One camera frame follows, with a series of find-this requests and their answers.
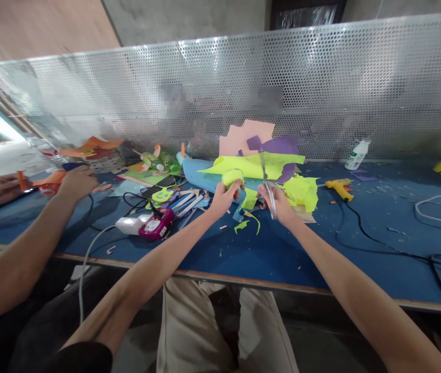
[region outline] plastic bottle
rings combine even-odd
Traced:
[[[49,141],[39,138],[34,134],[26,135],[27,143],[30,148],[36,149],[43,155],[43,158],[58,168],[61,168],[64,163],[67,163],[67,159],[60,155],[58,151],[50,144]]]
[[[179,163],[172,158],[172,156],[167,152],[160,152],[160,160],[164,163],[165,168],[168,168],[172,172],[179,171],[181,169],[181,166]]]
[[[369,150],[370,140],[361,140],[360,143],[351,151],[350,158],[345,163],[345,168],[349,170],[356,170],[364,160],[365,155]]]
[[[141,153],[141,160],[145,162],[147,165],[149,165],[152,169],[155,169],[157,171],[163,171],[165,169],[162,162],[152,153],[149,152]]]

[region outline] perforated metal panel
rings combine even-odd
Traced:
[[[56,145],[91,135],[216,157],[245,119],[309,159],[441,154],[441,15],[0,63],[0,89]]]

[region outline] blue table surface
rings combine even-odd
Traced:
[[[318,183],[354,179],[342,164],[307,163],[300,169],[304,176],[320,177]],[[414,203],[441,194],[441,175],[427,166],[407,163],[370,163],[363,164],[362,169],[369,172],[367,176],[378,178],[370,182],[354,180],[351,185],[355,198],[350,206],[360,213],[365,231],[402,251],[423,256],[441,254],[441,222],[414,213]],[[98,177],[113,185],[120,183],[115,181],[113,174]],[[90,199],[87,197],[79,202],[60,240],[58,252],[84,256],[97,234],[88,224],[105,228],[130,210],[121,197],[108,197],[110,192],[93,194],[95,206],[88,219]],[[315,233],[361,268],[391,297],[441,304],[441,288],[428,264],[411,257],[353,249],[391,251],[360,232],[357,217],[344,206],[334,190],[320,187],[318,197],[314,212],[317,224],[309,224]],[[9,244],[18,237],[46,202],[45,197],[34,193],[0,208],[0,244]],[[439,205],[424,204],[421,209],[441,218],[441,199],[435,202]],[[257,223],[249,218],[248,226],[236,235],[233,227],[237,222],[232,214],[226,214],[193,247],[180,269],[328,289],[309,256],[287,229],[272,221],[266,210],[255,211],[254,216],[261,223],[258,236]],[[223,225],[228,228],[220,230]],[[388,227],[400,233],[389,231]],[[158,244],[160,241],[147,243],[139,236],[126,236],[112,229],[102,234],[90,257],[134,263]],[[112,254],[107,255],[106,250],[114,245]]]

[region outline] green object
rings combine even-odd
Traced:
[[[179,162],[173,158],[169,153],[167,152],[160,152],[160,160],[163,162],[165,168],[168,168],[171,171],[179,171],[181,170],[181,166],[179,165]]]
[[[163,171],[165,169],[163,163],[152,153],[145,152],[141,154],[141,160],[149,165],[152,169]]]
[[[257,221],[257,223],[258,223],[258,228],[257,228],[257,234],[256,234],[256,236],[258,236],[258,232],[260,232],[260,221],[259,221],[256,217],[254,217],[252,214],[250,214],[248,211],[245,212],[245,214],[248,215],[250,218],[254,218],[254,219]]]
[[[136,179],[143,180],[149,184],[155,185],[156,183],[164,180],[169,175],[179,175],[181,173],[181,170],[176,171],[176,172],[171,171],[171,172],[164,173],[162,175],[157,175],[157,176],[153,175],[153,173],[157,173],[157,171],[154,171],[152,169],[149,169],[148,171],[145,171],[145,172],[136,172],[134,170],[129,170],[124,175],[132,176]]]
[[[294,154],[276,154],[263,152],[266,163],[266,172],[269,180],[277,180],[283,173],[283,167],[288,163],[303,164],[305,157]],[[260,155],[253,154],[249,156],[221,156],[217,158],[214,165],[206,170],[199,170],[206,174],[223,175],[229,170],[238,168],[243,172],[244,177],[263,179],[262,165]]]
[[[304,205],[306,212],[312,212],[317,206],[317,183],[318,178],[305,178],[295,175],[283,185],[283,190],[288,196],[292,206]]]
[[[156,202],[167,202],[170,197],[174,194],[174,190],[168,190],[167,188],[162,188],[161,191],[152,194],[152,200]]]
[[[241,171],[239,168],[233,168],[222,174],[222,183],[226,189],[229,189],[231,185],[238,179],[241,179],[241,183],[245,184],[245,179],[243,179],[243,171]]]
[[[243,200],[241,207],[247,210],[253,210],[255,204],[257,203],[257,191],[254,191],[253,189],[250,188],[245,188],[245,192],[246,192],[246,197]]]
[[[237,226],[234,227],[234,233],[238,234],[238,230],[239,229],[244,229],[246,228],[246,225],[248,224],[249,220],[244,220],[242,221],[240,224],[238,224]]]

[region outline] white bottle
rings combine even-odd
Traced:
[[[30,148],[36,149],[43,155],[43,158],[47,159],[56,167],[62,168],[67,160],[58,153],[58,151],[47,140],[41,139],[33,134],[26,135],[27,143]]]
[[[370,140],[361,140],[360,143],[351,151],[350,158],[345,163],[345,168],[351,171],[359,168],[369,150]]]

